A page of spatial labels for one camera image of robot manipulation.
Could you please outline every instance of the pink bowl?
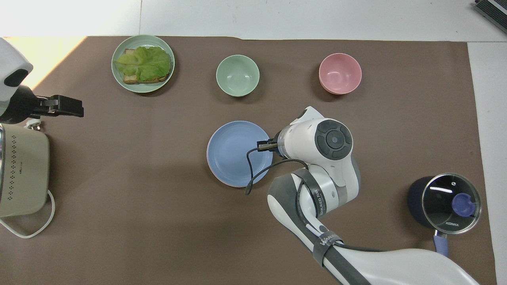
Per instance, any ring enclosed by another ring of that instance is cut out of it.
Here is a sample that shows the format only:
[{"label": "pink bowl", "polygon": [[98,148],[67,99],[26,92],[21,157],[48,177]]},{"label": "pink bowl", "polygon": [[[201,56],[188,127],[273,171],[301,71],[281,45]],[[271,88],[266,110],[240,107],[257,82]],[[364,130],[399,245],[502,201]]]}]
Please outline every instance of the pink bowl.
[{"label": "pink bowl", "polygon": [[354,91],[362,77],[363,72],[357,60],[344,53],[327,56],[318,69],[320,84],[332,94],[347,94]]}]

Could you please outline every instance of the bread slice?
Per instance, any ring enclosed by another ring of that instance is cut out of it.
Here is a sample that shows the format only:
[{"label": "bread slice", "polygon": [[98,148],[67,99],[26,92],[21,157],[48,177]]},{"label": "bread slice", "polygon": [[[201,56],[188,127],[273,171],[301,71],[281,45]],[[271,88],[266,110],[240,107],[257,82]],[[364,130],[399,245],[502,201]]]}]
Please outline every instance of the bread slice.
[{"label": "bread slice", "polygon": [[[134,53],[134,49],[125,49],[125,54],[133,54]],[[165,76],[162,76],[162,77],[159,77],[159,78],[154,78],[152,80],[144,80],[144,81],[139,81],[137,79],[137,76],[134,74],[134,75],[130,75],[130,76],[126,76],[126,75],[123,75],[123,82],[125,82],[126,84],[139,84],[139,83],[142,83],[142,84],[150,84],[150,83],[159,83],[159,82],[164,82],[167,77],[169,76],[169,74],[166,74]]]}]

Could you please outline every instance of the open-faced sandwich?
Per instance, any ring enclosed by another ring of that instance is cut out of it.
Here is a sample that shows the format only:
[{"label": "open-faced sandwich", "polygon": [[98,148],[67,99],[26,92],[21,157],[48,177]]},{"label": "open-faced sandwich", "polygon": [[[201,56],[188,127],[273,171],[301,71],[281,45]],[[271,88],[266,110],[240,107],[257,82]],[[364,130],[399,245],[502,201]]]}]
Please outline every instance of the open-faced sandwich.
[{"label": "open-faced sandwich", "polygon": [[172,66],[169,55],[160,47],[126,49],[114,63],[126,84],[164,82]]}]

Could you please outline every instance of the green lettuce leaf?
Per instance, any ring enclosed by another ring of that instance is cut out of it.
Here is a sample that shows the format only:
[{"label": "green lettuce leaf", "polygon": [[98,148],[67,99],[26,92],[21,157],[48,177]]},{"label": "green lettuce leaf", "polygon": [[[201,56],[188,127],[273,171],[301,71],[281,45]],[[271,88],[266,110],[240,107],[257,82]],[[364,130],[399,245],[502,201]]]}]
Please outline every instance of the green lettuce leaf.
[{"label": "green lettuce leaf", "polygon": [[140,81],[166,76],[171,69],[169,55],[160,47],[138,47],[133,54],[124,54],[114,61],[116,68]]}]

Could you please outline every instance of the plate with sandwich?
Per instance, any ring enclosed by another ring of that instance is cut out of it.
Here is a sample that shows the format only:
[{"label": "plate with sandwich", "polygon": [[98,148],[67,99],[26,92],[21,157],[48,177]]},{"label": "plate with sandwich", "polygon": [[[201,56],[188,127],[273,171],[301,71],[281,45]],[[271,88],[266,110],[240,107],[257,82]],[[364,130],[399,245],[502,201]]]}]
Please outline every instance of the plate with sandwich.
[{"label": "plate with sandwich", "polygon": [[148,93],[164,86],[174,71],[174,53],[169,45],[154,35],[135,35],[115,50],[111,70],[125,89]]}]

